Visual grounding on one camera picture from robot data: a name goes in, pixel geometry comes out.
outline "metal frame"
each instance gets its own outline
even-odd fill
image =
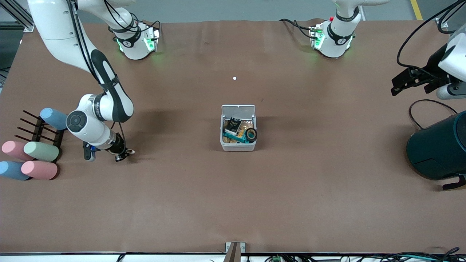
[[[25,33],[34,31],[34,21],[31,14],[16,0],[0,0],[0,6],[24,27]]]

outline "brown table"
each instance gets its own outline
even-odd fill
[[[137,154],[115,163],[100,152],[89,163],[66,133],[57,179],[1,178],[0,251],[216,251],[226,241],[251,252],[466,248],[466,191],[438,192],[404,156],[415,131],[408,107],[434,95],[390,94],[403,70],[396,53],[418,24],[362,22],[338,60],[281,22],[164,24],[159,53],[142,61],[126,59],[106,25],[86,25],[135,103],[124,130]],[[402,61],[422,66],[445,41],[430,24]],[[70,112],[99,92],[25,34],[0,96],[0,143],[20,132],[21,110]],[[256,105],[254,152],[222,151],[229,103]],[[426,125],[448,111],[427,103],[414,115]]]

